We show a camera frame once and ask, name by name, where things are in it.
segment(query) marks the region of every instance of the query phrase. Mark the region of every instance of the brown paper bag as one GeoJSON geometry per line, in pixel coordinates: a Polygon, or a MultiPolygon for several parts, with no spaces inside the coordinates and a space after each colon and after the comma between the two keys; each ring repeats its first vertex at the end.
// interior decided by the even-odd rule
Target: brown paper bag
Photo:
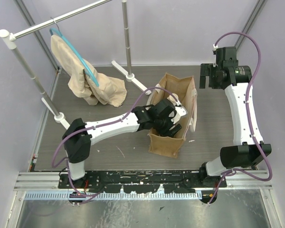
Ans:
{"type": "MultiPolygon", "coordinates": [[[[181,118],[179,121],[182,129],[176,133],[174,138],[161,137],[158,135],[156,130],[151,129],[149,133],[151,139],[149,152],[171,158],[177,158],[179,149],[186,141],[186,133],[188,131],[190,123],[192,124],[191,119],[194,107],[196,107],[196,104],[194,104],[194,102],[196,102],[195,96],[197,93],[195,89],[194,78],[192,76],[179,79],[166,73],[166,75],[160,80],[159,85],[160,87],[177,94],[180,102],[186,108],[188,114],[185,117],[181,118]]],[[[154,90],[150,96],[151,97],[149,103],[155,105],[160,100],[167,98],[169,94],[162,90],[154,90]]]]}

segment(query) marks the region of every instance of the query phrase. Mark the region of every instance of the pole base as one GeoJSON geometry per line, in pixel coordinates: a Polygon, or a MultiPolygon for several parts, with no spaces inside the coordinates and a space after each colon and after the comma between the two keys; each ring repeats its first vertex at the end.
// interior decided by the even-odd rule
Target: pole base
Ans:
{"type": "Polygon", "coordinates": [[[53,110],[48,105],[47,101],[44,98],[41,98],[41,100],[46,105],[46,107],[49,109],[49,111],[54,115],[54,119],[55,119],[56,123],[59,123],[59,124],[61,123],[65,129],[68,129],[70,124],[66,120],[66,116],[63,113],[59,113],[59,116],[56,116],[54,114],[53,110]]]}
{"type": "MultiPolygon", "coordinates": [[[[114,66],[114,68],[116,70],[118,70],[121,74],[123,74],[126,77],[126,80],[128,82],[132,82],[134,85],[136,85],[141,91],[145,91],[147,89],[147,87],[145,87],[140,81],[138,81],[135,78],[134,74],[129,75],[128,71],[126,71],[121,65],[119,65],[118,63],[116,63],[116,61],[112,61],[111,62],[112,65],[114,66]]],[[[147,91],[145,92],[146,95],[150,95],[151,91],[147,91]]]]}

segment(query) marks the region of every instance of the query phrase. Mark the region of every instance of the cable tie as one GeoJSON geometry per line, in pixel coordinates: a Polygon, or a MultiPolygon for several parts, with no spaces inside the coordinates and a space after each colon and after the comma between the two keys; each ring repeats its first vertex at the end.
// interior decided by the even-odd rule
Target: cable tie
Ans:
{"type": "Polygon", "coordinates": [[[213,44],[213,51],[216,51],[218,49],[218,46],[213,44]]]}

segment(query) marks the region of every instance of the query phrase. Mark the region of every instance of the debris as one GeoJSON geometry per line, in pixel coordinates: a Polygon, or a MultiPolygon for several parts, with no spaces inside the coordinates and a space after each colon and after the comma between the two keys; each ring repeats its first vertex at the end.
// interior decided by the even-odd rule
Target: debris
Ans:
{"type": "Polygon", "coordinates": [[[118,146],[116,146],[116,147],[117,147],[117,149],[120,151],[120,153],[122,153],[123,158],[125,158],[124,153],[121,151],[121,149],[119,149],[119,147],[118,147],[118,146]]]}

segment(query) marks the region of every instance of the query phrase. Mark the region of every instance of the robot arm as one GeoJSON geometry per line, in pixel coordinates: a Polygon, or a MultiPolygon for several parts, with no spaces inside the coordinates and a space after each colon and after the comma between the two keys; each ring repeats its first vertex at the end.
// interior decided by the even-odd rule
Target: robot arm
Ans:
{"type": "MultiPolygon", "coordinates": [[[[225,90],[232,115],[234,146],[221,148],[218,158],[202,165],[201,169],[205,169],[208,176],[218,176],[227,169],[235,167],[251,167],[263,160],[251,137],[246,112],[245,95],[252,77],[250,67],[238,65],[235,47],[217,48],[214,54],[216,55],[215,64],[201,65],[199,86],[205,88],[206,76],[209,76],[209,87],[225,90]]],[[[268,156],[271,153],[271,145],[264,144],[257,126],[252,88],[249,92],[249,109],[254,136],[268,156]]]]}
{"type": "Polygon", "coordinates": [[[154,128],[160,136],[174,137],[181,129],[181,125],[177,122],[186,114],[187,111],[183,106],[174,106],[168,99],[163,99],[156,105],[135,107],[126,118],[124,118],[126,114],[123,114],[97,122],[84,123],[82,119],[74,120],[63,138],[80,129],[86,128],[87,131],[74,135],[64,144],[71,178],[78,180],[84,177],[84,161],[89,157],[90,147],[97,142],[118,134],[151,128],[154,128]]]}

